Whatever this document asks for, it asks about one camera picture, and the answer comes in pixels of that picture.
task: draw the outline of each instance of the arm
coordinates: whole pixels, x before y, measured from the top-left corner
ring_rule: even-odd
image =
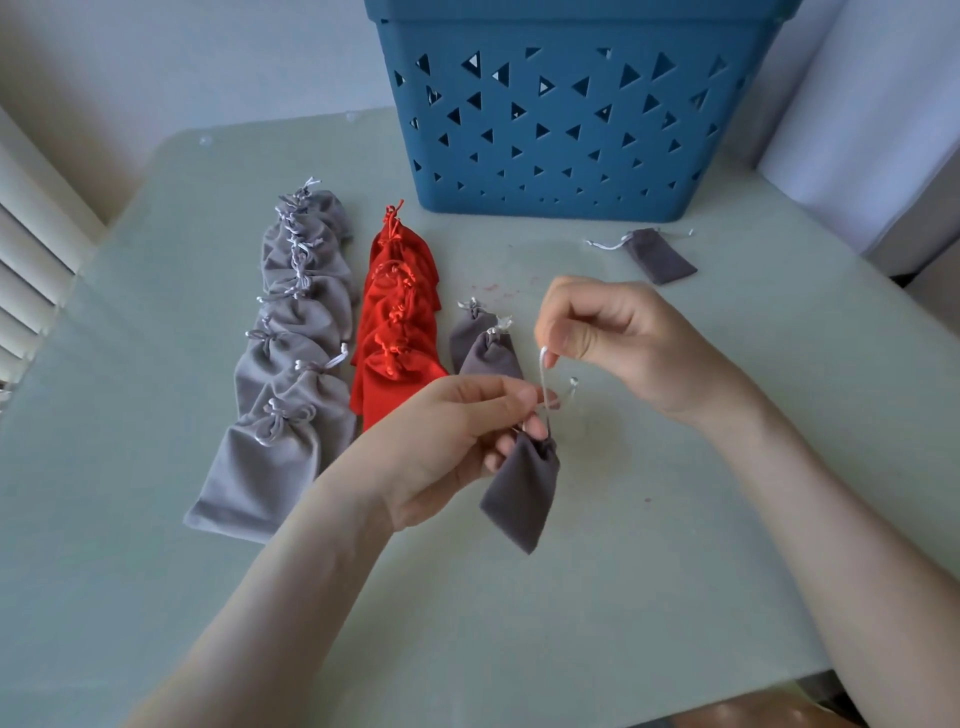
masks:
[[[960,585],[850,490],[756,385],[652,288],[557,279],[537,324],[699,429],[739,478],[874,728],[960,725]]]
[[[128,728],[286,726],[391,535],[495,470],[509,427],[533,416],[533,385],[449,376],[360,437],[304,492],[236,592]]]

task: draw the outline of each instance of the person's left hand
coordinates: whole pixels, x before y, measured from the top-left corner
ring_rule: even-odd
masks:
[[[336,465],[376,490],[394,530],[436,515],[473,480],[499,470],[522,425],[542,440],[540,390],[508,376],[444,376],[365,432]]]

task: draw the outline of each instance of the basket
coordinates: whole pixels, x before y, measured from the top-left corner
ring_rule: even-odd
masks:
[[[800,0],[366,0],[420,204],[684,214]]]

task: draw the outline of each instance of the table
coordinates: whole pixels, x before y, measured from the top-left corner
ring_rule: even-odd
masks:
[[[384,206],[430,243],[443,342],[475,295],[531,331],[558,274],[638,277],[622,223],[430,214],[391,109],[182,133],[79,280],[0,420],[0,714],[115,724],[182,656],[258,551],[180,524],[233,419],[275,195],[309,175],[352,215],[365,272]],[[853,487],[960,572],[960,341],[721,156],[663,294],[744,366]],[[325,726],[619,728],[828,667],[720,458],[618,382],[566,362],[577,416],[538,550],[467,489],[394,538],[319,679]]]

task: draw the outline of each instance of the blind slat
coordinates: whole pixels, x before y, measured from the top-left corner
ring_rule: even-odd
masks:
[[[53,303],[63,303],[73,274],[0,206],[0,262]]]
[[[34,331],[47,330],[54,322],[54,305],[0,265],[0,308]]]
[[[0,347],[25,359],[35,350],[39,337],[0,308]]]
[[[71,271],[80,270],[93,243],[0,145],[0,204]]]
[[[16,382],[23,374],[23,359],[16,358],[6,349],[0,349],[0,380]]]

